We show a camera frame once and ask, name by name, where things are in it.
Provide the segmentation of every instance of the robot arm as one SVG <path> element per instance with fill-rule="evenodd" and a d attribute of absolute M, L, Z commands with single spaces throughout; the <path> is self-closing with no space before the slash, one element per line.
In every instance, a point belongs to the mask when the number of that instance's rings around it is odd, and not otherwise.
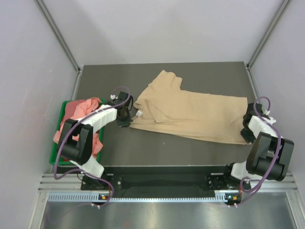
<path fill-rule="evenodd" d="M 112 106 L 125 101 L 127 98 L 127 93 L 120 92 L 117 98 L 113 98 L 112 101 L 108 101 L 101 105 L 101 107 L 95 111 L 95 115 L 79 124 L 72 135 L 69 136 L 62 149 L 61 156 L 70 160 L 88 174 L 101 177 L 104 172 L 104 167 L 91 155 L 93 134 L 114 120 L 117 120 L 120 127 L 127 127 L 130 125 L 132 119 L 129 114 L 128 106 L 132 100 L 132 96 L 130 96 L 130 99 L 125 104 L 117 108 L 111 108 Z M 62 144 L 62 141 L 69 130 L 82 119 L 83 118 L 79 120 L 68 119 L 64 123 L 58 146 Z M 79 135 L 79 140 L 73 140 L 73 136 L 77 135 Z"/>
<path fill-rule="evenodd" d="M 244 129 L 242 137 L 247 142 L 254 142 L 252 150 L 243 163 L 233 164 L 231 176 L 237 179 L 243 177 L 261 178 L 269 168 L 274 157 L 278 137 L 276 132 L 267 123 L 275 123 L 275 119 L 263 114 L 262 105 L 256 104 L 258 113 L 263 117 L 262 121 L 254 112 L 254 104 L 249 104 L 244 115 Z M 286 176 L 294 143 L 281 137 L 281 145 L 277 160 L 272 167 L 267 179 L 281 181 Z"/>

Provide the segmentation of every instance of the gray wall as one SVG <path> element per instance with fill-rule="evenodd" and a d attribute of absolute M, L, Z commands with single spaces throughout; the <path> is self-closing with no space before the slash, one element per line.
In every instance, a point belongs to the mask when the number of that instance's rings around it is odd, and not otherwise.
<path fill-rule="evenodd" d="M 44 0 L 79 64 L 248 62 L 282 0 Z"/>
<path fill-rule="evenodd" d="M 33 0 L 0 1 L 0 224 L 25 228 L 75 70 Z"/>
<path fill-rule="evenodd" d="M 281 134 L 295 142 L 290 164 L 305 202 L 305 1 L 293 0 L 253 67 L 260 95 L 271 99 Z"/>

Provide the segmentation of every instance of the metal floor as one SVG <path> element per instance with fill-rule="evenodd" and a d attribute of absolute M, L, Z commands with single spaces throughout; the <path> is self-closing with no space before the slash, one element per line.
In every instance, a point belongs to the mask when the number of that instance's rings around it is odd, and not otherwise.
<path fill-rule="evenodd" d="M 79 203 L 48 203 L 58 220 Z M 240 208 L 218 203 L 111 203 L 81 206 L 41 229 L 296 229 L 286 193 L 259 193 Z"/>
<path fill-rule="evenodd" d="M 123 85 L 136 100 L 161 70 L 182 77 L 183 90 L 255 100 L 243 62 L 85 65 L 76 99 L 109 99 L 112 90 Z M 105 127 L 103 144 L 104 166 L 225 165 L 245 161 L 251 150 L 251 146 L 119 128 L 115 122 Z"/>

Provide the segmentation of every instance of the silver surface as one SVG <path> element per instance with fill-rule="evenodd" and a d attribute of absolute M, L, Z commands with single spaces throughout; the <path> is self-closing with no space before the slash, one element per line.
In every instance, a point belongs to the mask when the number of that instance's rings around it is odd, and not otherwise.
<path fill-rule="evenodd" d="M 305 208 L 299 192 L 287 192 L 287 199 L 298 229 L 305 228 Z"/>
<path fill-rule="evenodd" d="M 76 99 L 109 99 L 124 85 L 136 100 L 162 70 L 182 77 L 182 90 L 255 100 L 243 62 L 85 65 Z M 226 165 L 245 161 L 252 148 L 119 128 L 115 122 L 105 127 L 103 144 L 103 166 Z"/>
<path fill-rule="evenodd" d="M 35 199 L 35 205 L 33 214 L 29 221 L 27 228 L 29 229 L 37 229 L 41 227 L 44 211 L 47 205 L 49 194 L 48 193 L 37 193 Z"/>
<path fill-rule="evenodd" d="M 254 53 L 253 53 L 253 55 L 252 55 L 252 57 L 251 57 L 251 59 L 250 59 L 250 61 L 248 63 L 249 69 L 251 69 L 251 67 L 253 66 L 256 58 L 258 57 L 259 53 L 263 49 L 263 47 L 266 44 L 269 36 L 271 35 L 272 31 L 274 30 L 275 26 L 279 22 L 281 16 L 283 15 L 284 11 L 287 9 L 287 7 L 288 7 L 290 2 L 291 2 L 291 0 L 283 0 L 280 8 L 278 9 L 276 15 L 272 19 L 270 25 L 268 26 L 268 29 L 267 29 L 266 33 L 262 37 L 261 41 L 259 42 L 256 50 L 254 51 Z"/>
<path fill-rule="evenodd" d="M 36 2 L 36 5 L 38 6 L 40 11 L 42 12 L 42 14 L 43 14 L 44 18 L 46 19 L 47 23 L 49 24 L 51 30 L 54 32 L 55 37 L 57 38 L 59 44 L 63 48 L 67 57 L 69 58 L 71 64 L 73 65 L 75 70 L 78 72 L 80 68 L 79 68 L 78 64 L 76 63 L 76 60 L 73 57 L 66 41 L 64 40 L 64 38 L 63 38 L 63 36 L 60 32 L 60 30 L 56 26 L 56 23 L 55 23 L 54 19 L 50 15 L 49 10 L 48 10 L 47 6 L 45 5 L 44 1 L 43 0 L 34 0 L 34 1 Z"/>
<path fill-rule="evenodd" d="M 48 203 L 52 220 L 79 203 Z M 238 208 L 218 203 L 111 203 L 76 208 L 41 229 L 296 229 L 286 193 L 259 193 Z"/>
<path fill-rule="evenodd" d="M 257 185 L 257 181 L 250 181 L 251 187 Z M 295 179 L 291 173 L 287 173 L 286 177 L 281 181 L 265 180 L 259 192 L 298 192 Z"/>

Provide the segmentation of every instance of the metal pole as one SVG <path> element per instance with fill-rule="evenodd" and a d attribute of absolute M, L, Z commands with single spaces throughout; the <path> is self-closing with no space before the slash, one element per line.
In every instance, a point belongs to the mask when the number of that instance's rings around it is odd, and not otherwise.
<path fill-rule="evenodd" d="M 71 100 L 75 100 L 76 99 L 78 87 L 79 87 L 80 82 L 81 82 L 82 70 L 83 70 L 83 68 L 81 68 L 79 70 L 79 72 L 77 73 L 77 76 L 75 78 L 74 86 L 73 86 L 72 93 L 71 93 Z"/>
<path fill-rule="evenodd" d="M 257 85 L 256 85 L 256 82 L 255 82 L 255 79 L 254 79 L 254 77 L 253 77 L 253 74 L 252 74 L 252 72 L 251 72 L 251 69 L 249 69 L 249 68 L 246 66 L 246 70 L 247 70 L 247 73 L 248 73 L 248 76 L 249 76 L 250 84 L 251 84 L 251 86 L 252 86 L 252 90 L 253 90 L 255 99 L 257 99 L 258 97 L 260 97 L 260 95 L 259 95 L 259 92 L 258 92 L 258 89 L 257 89 Z"/>
<path fill-rule="evenodd" d="M 70 49 L 68 48 L 67 43 L 65 42 L 61 32 L 59 31 L 59 29 L 57 28 L 52 16 L 50 15 L 48 8 L 46 7 L 46 5 L 44 4 L 43 0 L 34 0 L 38 6 L 38 8 L 41 10 L 44 18 L 46 19 L 47 23 L 49 24 L 50 28 L 52 29 L 52 31 L 54 32 L 57 40 L 59 41 L 59 43 L 61 44 L 61 47 L 63 48 L 64 52 L 67 54 L 71 64 L 73 65 L 73 67 L 75 68 L 75 70 L 77 72 L 80 71 L 80 67 L 78 66 L 76 60 L 74 59 Z"/>
<path fill-rule="evenodd" d="M 279 22 L 279 19 L 281 18 L 281 16 L 283 15 L 284 11 L 287 9 L 289 3 L 291 2 L 291 0 L 284 0 L 282 5 L 280 6 L 279 10 L 277 11 L 275 17 L 273 18 L 272 22 L 270 23 L 266 33 L 264 34 L 263 38 L 261 39 L 261 41 L 259 42 L 255 52 L 253 53 L 249 63 L 247 64 L 247 67 L 249 69 L 251 69 L 251 67 L 253 66 L 257 56 L 259 55 L 259 53 L 261 52 L 263 46 L 265 45 L 266 41 L 268 40 L 270 34 L 272 33 L 273 29 L 275 28 L 275 26 L 277 25 L 277 23 Z"/>

